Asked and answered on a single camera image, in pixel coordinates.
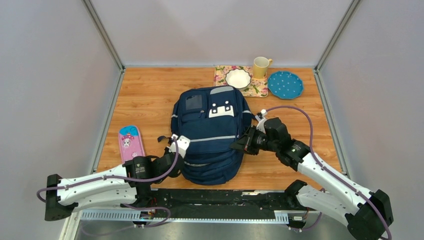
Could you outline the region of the pink cartoon pencil case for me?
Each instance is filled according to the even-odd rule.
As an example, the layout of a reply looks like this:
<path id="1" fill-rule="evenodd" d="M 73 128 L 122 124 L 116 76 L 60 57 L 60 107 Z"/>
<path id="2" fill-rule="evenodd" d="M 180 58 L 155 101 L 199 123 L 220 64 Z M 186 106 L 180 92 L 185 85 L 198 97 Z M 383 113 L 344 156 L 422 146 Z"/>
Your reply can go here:
<path id="1" fill-rule="evenodd" d="M 118 132 L 118 142 L 122 163 L 146 155 L 141 133 L 135 125 L 121 128 Z"/>

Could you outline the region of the navy blue school backpack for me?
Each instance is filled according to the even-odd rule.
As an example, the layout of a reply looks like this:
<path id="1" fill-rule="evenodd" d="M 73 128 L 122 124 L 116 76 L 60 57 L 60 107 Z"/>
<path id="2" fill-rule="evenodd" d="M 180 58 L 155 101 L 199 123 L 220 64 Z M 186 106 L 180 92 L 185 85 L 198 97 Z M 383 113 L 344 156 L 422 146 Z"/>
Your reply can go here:
<path id="1" fill-rule="evenodd" d="M 244 157 L 230 147 L 251 126 L 254 115 L 233 86 L 193 88 L 174 104 L 170 130 L 190 140 L 182 175 L 204 186 L 221 185 L 237 174 Z"/>

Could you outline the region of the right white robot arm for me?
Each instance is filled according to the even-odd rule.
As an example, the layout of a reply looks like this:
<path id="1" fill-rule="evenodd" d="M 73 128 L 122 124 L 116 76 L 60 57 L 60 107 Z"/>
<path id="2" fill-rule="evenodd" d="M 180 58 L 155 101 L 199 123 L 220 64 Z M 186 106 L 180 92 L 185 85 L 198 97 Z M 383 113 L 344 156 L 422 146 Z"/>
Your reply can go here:
<path id="1" fill-rule="evenodd" d="M 383 240 L 392 237 L 389 226 L 393 211 L 389 196 L 382 190 L 371 191 L 347 178 L 320 158 L 305 143 L 291 137 L 277 117 L 263 119 L 251 126 L 230 148 L 248 155 L 259 151 L 275 153 L 278 160 L 294 171 L 309 177 L 325 191 L 296 180 L 285 192 L 285 203 L 293 210 L 312 208 L 347 227 L 356 240 Z"/>

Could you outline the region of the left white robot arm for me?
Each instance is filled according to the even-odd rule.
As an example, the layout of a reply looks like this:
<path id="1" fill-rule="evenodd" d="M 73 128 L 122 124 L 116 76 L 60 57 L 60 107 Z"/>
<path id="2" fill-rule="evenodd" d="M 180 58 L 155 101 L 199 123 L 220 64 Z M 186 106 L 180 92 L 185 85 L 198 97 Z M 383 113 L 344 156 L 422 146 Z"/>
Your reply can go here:
<path id="1" fill-rule="evenodd" d="M 152 184 L 176 178 L 184 164 L 184 154 L 169 152 L 162 157 L 136 156 L 109 170 L 76 178 L 58 174 L 47 177 L 45 221 L 58 221 L 87 208 L 109 205 L 134 205 L 145 208 L 153 201 Z"/>

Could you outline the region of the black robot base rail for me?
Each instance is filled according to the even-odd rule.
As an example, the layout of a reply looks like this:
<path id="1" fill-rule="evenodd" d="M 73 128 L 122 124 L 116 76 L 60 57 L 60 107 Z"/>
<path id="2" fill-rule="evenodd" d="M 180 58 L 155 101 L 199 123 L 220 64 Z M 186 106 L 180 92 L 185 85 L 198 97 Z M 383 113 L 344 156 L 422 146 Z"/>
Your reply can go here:
<path id="1" fill-rule="evenodd" d="M 152 210 L 154 220 L 195 222 L 276 221 L 290 227 L 306 225 L 310 209 L 284 191 L 156 189 L 136 198 L 124 208 Z"/>

